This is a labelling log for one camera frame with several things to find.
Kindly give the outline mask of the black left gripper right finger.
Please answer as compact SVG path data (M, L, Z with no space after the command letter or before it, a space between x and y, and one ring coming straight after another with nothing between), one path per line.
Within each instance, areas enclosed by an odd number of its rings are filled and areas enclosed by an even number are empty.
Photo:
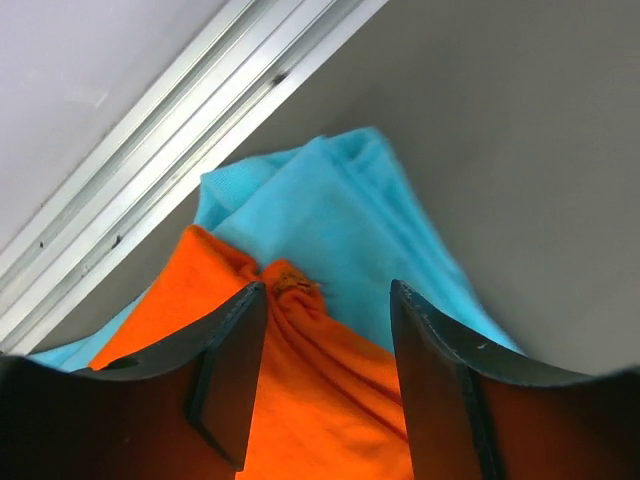
M635 479L639 370L585 375L509 350L402 281L390 317L418 479Z

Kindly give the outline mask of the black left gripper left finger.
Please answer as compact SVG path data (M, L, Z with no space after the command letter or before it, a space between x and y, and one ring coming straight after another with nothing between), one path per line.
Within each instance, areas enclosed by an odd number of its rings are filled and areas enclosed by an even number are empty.
M99 371L1 360L5 479L232 479L245 465L267 323L252 283Z

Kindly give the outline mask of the orange t-shirt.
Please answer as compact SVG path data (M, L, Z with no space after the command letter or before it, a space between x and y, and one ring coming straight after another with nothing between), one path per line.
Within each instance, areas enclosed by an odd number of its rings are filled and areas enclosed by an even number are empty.
M266 267L188 227L167 266L91 360L94 370L200 319L248 283L267 291L265 345L245 479L409 479L392 355L332 319L291 262Z

